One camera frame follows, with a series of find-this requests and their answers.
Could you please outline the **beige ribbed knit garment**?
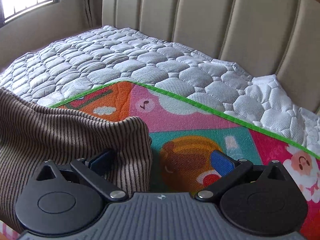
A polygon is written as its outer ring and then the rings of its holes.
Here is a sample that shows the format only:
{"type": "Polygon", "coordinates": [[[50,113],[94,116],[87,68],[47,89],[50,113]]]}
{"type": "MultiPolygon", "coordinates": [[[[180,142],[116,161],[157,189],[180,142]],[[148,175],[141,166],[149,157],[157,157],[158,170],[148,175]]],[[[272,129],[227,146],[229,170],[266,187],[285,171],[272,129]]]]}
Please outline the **beige ribbed knit garment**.
{"type": "Polygon", "coordinates": [[[151,138],[137,116],[107,121],[72,109],[48,108],[1,89],[1,221],[22,228],[15,204],[28,179],[46,160],[65,165],[105,149],[116,161],[104,177],[128,194],[148,191],[151,138]]]}

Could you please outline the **colourful cartoon play mat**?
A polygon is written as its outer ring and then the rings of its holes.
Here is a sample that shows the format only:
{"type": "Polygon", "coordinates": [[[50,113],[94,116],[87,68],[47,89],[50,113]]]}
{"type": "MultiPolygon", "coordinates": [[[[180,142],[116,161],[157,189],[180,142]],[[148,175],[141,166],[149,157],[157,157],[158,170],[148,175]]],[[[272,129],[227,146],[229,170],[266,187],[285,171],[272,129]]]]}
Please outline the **colourful cartoon play mat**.
{"type": "Polygon", "coordinates": [[[219,150],[254,164],[281,161],[308,204],[301,233],[319,239],[319,160],[288,140],[261,133],[181,96],[121,81],[76,95],[50,108],[72,109],[121,121],[141,118],[151,138],[149,190],[195,193],[221,178],[211,161],[219,150]]]}

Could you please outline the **white quilted mattress pad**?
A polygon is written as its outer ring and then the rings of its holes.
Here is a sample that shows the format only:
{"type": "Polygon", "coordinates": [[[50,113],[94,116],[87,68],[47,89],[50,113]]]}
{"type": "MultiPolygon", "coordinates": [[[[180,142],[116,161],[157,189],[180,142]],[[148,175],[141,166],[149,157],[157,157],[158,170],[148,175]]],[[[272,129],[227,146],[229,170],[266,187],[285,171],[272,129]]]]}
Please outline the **white quilted mattress pad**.
{"type": "Polygon", "coordinates": [[[51,106],[117,81],[153,86],[277,133],[319,154],[319,116],[293,103],[275,75],[130,28],[104,26],[15,59],[1,86],[51,106]]]}

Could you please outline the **beige padded headboard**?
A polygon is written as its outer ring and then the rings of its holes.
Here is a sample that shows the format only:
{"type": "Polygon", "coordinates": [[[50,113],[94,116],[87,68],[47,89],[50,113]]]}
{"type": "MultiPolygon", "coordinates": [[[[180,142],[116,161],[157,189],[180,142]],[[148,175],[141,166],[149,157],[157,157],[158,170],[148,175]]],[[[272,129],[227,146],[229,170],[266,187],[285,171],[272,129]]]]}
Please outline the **beige padded headboard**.
{"type": "Polygon", "coordinates": [[[276,74],[295,104],[319,109],[316,0],[103,0],[102,23],[276,74]]]}

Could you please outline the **grey sheer curtain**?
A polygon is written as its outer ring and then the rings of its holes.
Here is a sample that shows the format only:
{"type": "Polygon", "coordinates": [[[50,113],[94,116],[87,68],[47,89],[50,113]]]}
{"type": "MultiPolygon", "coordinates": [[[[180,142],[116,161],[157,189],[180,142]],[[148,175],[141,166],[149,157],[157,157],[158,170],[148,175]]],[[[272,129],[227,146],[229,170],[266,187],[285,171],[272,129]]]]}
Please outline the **grey sheer curtain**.
{"type": "Polygon", "coordinates": [[[90,28],[101,26],[103,0],[84,0],[86,21],[90,28]]]}

